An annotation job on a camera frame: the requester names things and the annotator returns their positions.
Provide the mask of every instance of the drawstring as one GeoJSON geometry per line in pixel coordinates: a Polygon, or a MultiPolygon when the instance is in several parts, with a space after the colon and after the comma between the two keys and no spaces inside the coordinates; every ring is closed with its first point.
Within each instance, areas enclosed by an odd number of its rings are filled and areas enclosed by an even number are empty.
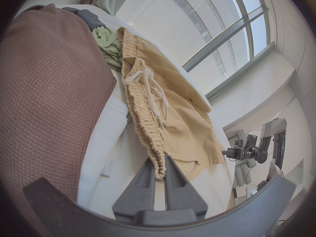
{"type": "Polygon", "coordinates": [[[165,120],[168,119],[168,108],[169,108],[169,103],[168,100],[165,96],[165,93],[163,91],[163,89],[160,87],[160,85],[154,80],[154,73],[148,69],[143,61],[143,59],[139,58],[141,63],[142,63],[142,69],[143,70],[139,70],[136,73],[134,73],[133,75],[131,75],[130,77],[126,78],[124,80],[124,84],[125,85],[129,85],[131,82],[135,81],[138,82],[140,79],[143,79],[144,83],[145,83],[145,91],[146,91],[146,95],[149,101],[149,105],[151,108],[151,111],[154,113],[154,115],[156,116],[156,118],[158,119],[158,122],[160,124],[160,127],[164,130],[164,126],[163,123],[160,119],[160,113],[158,110],[158,107],[154,101],[154,98],[150,92],[150,90],[152,90],[154,92],[154,94],[157,97],[161,97],[165,107],[166,107],[166,116],[165,116],[165,120]]]}

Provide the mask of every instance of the robotic arm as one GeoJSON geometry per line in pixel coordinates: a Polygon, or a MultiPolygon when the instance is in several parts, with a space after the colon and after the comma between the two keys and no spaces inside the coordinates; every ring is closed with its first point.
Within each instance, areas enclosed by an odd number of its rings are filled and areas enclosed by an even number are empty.
{"type": "Polygon", "coordinates": [[[276,165],[281,169],[284,157],[286,125],[285,118],[276,118],[262,126],[258,147],[256,147],[257,136],[248,134],[244,147],[243,140],[235,140],[235,147],[228,148],[227,151],[222,153],[228,158],[240,161],[252,158],[258,163],[264,163],[268,157],[271,137],[274,136],[273,158],[276,160],[276,165]]]}

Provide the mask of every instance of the green garment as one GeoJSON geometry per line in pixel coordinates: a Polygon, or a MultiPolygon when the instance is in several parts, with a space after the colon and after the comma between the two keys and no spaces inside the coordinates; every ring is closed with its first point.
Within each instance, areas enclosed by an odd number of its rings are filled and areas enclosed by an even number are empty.
{"type": "Polygon", "coordinates": [[[122,43],[116,33],[108,27],[96,27],[92,31],[101,52],[110,69],[121,72],[122,69],[122,43]]]}

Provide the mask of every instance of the brown waffle-knit fabric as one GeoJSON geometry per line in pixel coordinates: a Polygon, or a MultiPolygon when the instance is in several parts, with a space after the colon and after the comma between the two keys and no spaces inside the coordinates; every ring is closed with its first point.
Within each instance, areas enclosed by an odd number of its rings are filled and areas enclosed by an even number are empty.
{"type": "Polygon", "coordinates": [[[22,188],[47,178],[73,200],[93,128],[116,80],[85,22],[50,4],[15,18],[0,44],[0,178],[50,236],[22,188]]]}

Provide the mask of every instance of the drawstring tip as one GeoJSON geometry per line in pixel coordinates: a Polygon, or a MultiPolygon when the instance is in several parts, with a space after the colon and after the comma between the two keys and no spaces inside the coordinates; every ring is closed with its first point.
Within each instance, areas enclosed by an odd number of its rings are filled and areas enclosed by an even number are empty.
{"type": "Polygon", "coordinates": [[[160,127],[164,130],[165,127],[163,126],[163,123],[162,123],[162,121],[161,121],[161,119],[160,119],[160,116],[157,116],[157,119],[158,119],[158,122],[159,122],[159,124],[160,124],[160,127]]]}

